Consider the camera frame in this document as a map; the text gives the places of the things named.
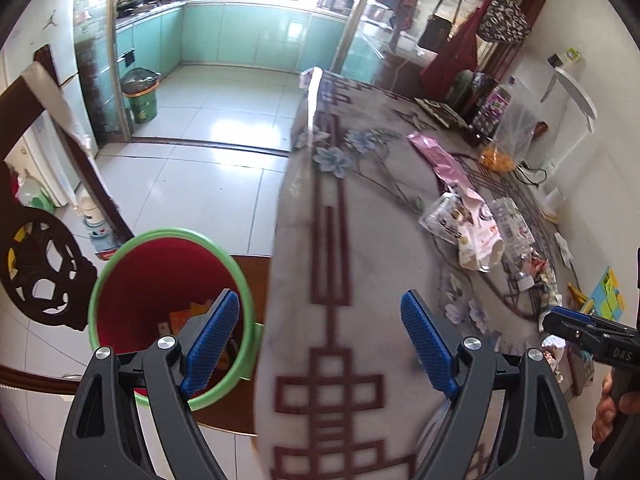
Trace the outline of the person's right hand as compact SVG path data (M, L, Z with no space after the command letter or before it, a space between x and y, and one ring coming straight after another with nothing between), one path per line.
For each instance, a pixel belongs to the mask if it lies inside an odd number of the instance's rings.
M608 372L602 380L600 401L596 408L596 418L591 426L592 440L603 442L613 430L613 422L618 413L638 415L640 396L638 392L627 392L619 401L614 401L611 391L614 386L612 372Z

